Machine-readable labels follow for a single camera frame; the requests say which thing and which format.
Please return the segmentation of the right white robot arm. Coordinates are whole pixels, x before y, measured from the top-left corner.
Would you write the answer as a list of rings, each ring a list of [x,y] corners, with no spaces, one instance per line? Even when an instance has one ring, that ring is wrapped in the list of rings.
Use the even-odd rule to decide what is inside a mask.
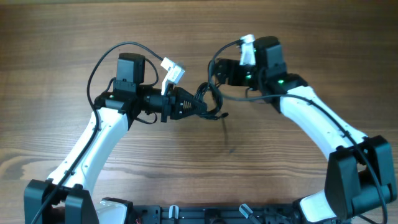
[[[278,38],[246,35],[236,45],[240,59],[215,55],[209,80],[257,90],[259,99],[300,127],[327,160],[324,188],[294,203],[300,223],[341,223],[364,218],[375,208],[381,208],[386,223],[387,204],[397,199],[392,149],[386,139],[352,127],[300,75],[289,73]]]

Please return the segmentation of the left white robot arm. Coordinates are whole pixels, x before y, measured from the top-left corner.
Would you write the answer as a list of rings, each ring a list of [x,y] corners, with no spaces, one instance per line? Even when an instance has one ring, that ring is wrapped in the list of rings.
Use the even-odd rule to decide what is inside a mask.
[[[95,183],[109,155],[130,130],[139,114],[156,120],[182,119],[207,110],[206,103],[176,84],[184,70],[163,58],[167,75],[160,89],[144,84],[148,59],[140,54],[119,54],[116,77],[89,104],[90,122],[63,162],[45,181],[31,180],[24,192],[26,223],[133,223],[132,202],[91,199]]]

